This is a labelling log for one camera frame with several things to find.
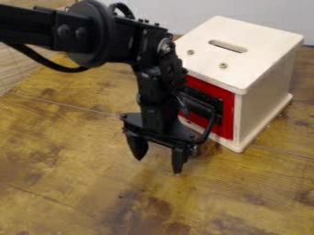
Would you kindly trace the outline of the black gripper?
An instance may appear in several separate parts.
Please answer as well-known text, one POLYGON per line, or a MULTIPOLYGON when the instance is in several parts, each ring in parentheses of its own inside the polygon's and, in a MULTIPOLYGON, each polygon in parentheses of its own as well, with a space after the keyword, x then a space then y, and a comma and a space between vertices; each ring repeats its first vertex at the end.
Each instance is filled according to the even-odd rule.
POLYGON ((181 104, 177 93, 187 81, 187 69, 175 50, 171 50, 161 52, 151 65, 135 65, 133 70, 141 112, 122 116, 127 145, 138 161, 149 151, 150 142, 173 149, 173 172, 181 173, 197 152, 194 132, 178 118, 181 104))

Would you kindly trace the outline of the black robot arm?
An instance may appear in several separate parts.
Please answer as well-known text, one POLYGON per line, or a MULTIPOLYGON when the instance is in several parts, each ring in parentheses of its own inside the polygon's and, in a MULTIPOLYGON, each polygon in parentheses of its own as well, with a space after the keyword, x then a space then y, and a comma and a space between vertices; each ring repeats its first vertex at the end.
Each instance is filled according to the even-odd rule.
POLYGON ((187 69, 166 28, 135 18, 122 3, 106 6, 82 0, 67 10, 0 4, 0 42, 63 73, 81 73, 107 62, 129 64, 142 109, 121 116, 129 147, 137 159, 151 142, 171 148, 173 171, 182 172, 197 141, 178 118, 187 69))

